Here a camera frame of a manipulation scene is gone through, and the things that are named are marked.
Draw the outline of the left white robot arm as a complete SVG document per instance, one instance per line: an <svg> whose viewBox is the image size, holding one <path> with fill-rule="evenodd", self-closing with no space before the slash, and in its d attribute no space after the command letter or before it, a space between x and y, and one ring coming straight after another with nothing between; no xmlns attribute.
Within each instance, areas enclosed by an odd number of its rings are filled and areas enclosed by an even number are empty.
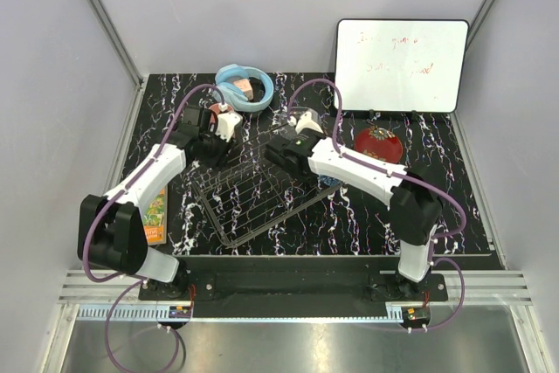
<svg viewBox="0 0 559 373"><path fill-rule="evenodd" d="M222 166L241 125L242 117L233 111L215 114L188 107L127 178L101 196L84 198L77 249L84 268L95 265L116 275L156 280L166 297L182 298L189 279L178 259L148 245L143 216L161 190L192 162Z"/></svg>

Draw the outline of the black wire dish rack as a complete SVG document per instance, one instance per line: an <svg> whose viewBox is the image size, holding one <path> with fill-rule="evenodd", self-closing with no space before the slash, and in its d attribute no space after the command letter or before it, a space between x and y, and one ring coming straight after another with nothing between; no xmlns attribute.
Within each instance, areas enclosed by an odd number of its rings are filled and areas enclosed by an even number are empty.
<svg viewBox="0 0 559 373"><path fill-rule="evenodd" d="M276 135L293 137L286 121L247 136L223 168L199 166L191 174L192 221L225 248L245 244L340 188L328 187L319 177L301 182L268 161L265 147Z"/></svg>

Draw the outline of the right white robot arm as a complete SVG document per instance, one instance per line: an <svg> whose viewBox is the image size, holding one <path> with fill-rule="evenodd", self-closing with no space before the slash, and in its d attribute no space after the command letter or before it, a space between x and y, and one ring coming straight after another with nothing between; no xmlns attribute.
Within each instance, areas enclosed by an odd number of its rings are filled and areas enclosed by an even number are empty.
<svg viewBox="0 0 559 373"><path fill-rule="evenodd" d="M383 203L391 230L400 241L397 290L407 300L419 298L428 288L430 242L442 213L441 200L425 188L421 176L403 165L378 161L346 147L336 149L314 110L289 116L286 122L293 137L279 146L279 162L285 171L301 179L332 178Z"/></svg>

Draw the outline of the blue triangle pattern bowl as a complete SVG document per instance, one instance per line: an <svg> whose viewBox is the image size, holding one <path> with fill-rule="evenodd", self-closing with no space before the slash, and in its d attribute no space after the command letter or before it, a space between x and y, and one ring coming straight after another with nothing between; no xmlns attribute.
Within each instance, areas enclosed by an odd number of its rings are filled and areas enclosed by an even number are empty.
<svg viewBox="0 0 559 373"><path fill-rule="evenodd" d="M331 176L324 176L324 175L320 175L319 176L319 181L325 185L327 185L328 187L335 187L335 186L339 186L340 184L342 184L342 181L331 177Z"/></svg>

